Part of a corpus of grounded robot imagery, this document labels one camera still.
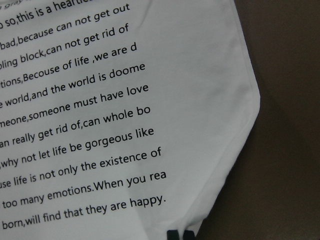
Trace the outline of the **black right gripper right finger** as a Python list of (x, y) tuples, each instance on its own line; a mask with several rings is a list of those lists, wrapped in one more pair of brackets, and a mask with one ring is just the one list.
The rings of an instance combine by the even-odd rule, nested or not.
[(182, 236), (183, 240), (196, 240), (196, 235), (192, 230), (185, 230)]

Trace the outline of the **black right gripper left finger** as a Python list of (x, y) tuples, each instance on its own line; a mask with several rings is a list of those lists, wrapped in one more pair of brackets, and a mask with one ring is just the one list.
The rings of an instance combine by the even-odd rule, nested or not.
[(166, 237), (167, 237), (167, 240), (179, 240), (180, 239), (180, 235), (179, 235), (179, 232), (178, 230), (168, 230), (166, 232)]

